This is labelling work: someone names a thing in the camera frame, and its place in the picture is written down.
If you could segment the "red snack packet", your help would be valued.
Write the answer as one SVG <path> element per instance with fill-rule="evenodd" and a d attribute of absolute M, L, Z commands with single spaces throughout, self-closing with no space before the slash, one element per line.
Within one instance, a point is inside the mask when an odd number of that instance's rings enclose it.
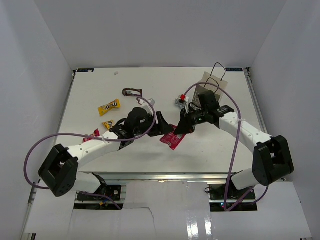
<path fill-rule="evenodd" d="M 173 132 L 171 132 L 171 133 L 164 135 L 160 139 L 160 142 L 168 145 L 169 148 L 174 151 L 178 147 L 178 145 L 183 141 L 185 136 L 186 136 L 186 134 L 175 135 Z"/>

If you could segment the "red twisted candy packet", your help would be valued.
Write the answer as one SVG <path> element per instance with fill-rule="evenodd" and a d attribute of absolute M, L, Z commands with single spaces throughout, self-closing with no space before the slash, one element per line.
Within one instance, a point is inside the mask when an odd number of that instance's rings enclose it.
<path fill-rule="evenodd" d="M 93 138 L 99 137 L 100 136 L 100 131 L 99 129 L 95 129 L 93 133 L 91 134 L 85 134 L 85 137 L 82 139 L 82 143 L 88 142 L 90 140 L 93 140 Z"/>

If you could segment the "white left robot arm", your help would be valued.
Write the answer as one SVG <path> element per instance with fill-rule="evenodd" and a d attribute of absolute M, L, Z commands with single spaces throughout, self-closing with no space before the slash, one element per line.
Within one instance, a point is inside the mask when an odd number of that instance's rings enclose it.
<path fill-rule="evenodd" d="M 100 139 L 93 138 L 69 147 L 55 145 L 40 167 L 38 175 L 55 197 L 77 191 L 88 192 L 99 200 L 106 193 L 105 181 L 97 174 L 80 172 L 79 168 L 106 154 L 128 147 L 136 137 L 143 134 L 157 137 L 173 131 L 160 111 L 149 113 L 141 107 L 135 107 L 127 118 L 119 120 Z"/>

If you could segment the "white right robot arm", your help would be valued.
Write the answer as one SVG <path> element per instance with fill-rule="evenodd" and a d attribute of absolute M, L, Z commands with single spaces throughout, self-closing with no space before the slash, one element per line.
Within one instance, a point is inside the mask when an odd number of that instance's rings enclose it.
<path fill-rule="evenodd" d="M 226 195 L 236 200 L 244 189 L 270 184 L 294 172 L 288 141 L 281 135 L 271 136 L 261 132 L 239 118 L 231 107 L 220 106 L 215 94 L 209 90 L 198 95 L 200 108 L 184 108 L 175 135 L 192 134 L 197 125 L 210 123 L 239 140 L 253 155 L 252 167 L 230 177 Z"/>

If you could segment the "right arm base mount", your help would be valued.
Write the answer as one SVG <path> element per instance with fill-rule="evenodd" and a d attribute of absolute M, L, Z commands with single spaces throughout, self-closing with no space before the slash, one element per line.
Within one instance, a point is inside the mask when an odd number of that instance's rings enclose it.
<path fill-rule="evenodd" d="M 210 184 L 204 189 L 205 193 L 209 196 L 210 211 L 212 213 L 225 212 L 224 197 L 225 197 L 226 184 Z M 232 205 L 242 197 L 249 188 L 242 190 L 233 190 L 230 186 L 228 189 L 228 197 L 226 201 L 226 208 L 229 209 Z M 255 212 L 258 210 L 255 191 L 252 189 L 250 193 L 235 206 L 232 212 Z"/>

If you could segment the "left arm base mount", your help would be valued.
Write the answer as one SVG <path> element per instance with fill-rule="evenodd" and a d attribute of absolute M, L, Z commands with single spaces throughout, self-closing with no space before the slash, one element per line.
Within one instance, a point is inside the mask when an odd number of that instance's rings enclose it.
<path fill-rule="evenodd" d="M 121 199 L 121 191 L 122 191 L 122 186 L 121 185 L 107 185 L 104 188 L 97 190 L 94 195 L 87 195 L 87 194 L 82 194 L 78 193 L 76 199 L 78 201 L 109 201 L 107 198 L 98 196 L 98 195 L 103 195 L 107 196 L 113 201 L 119 201 Z"/>

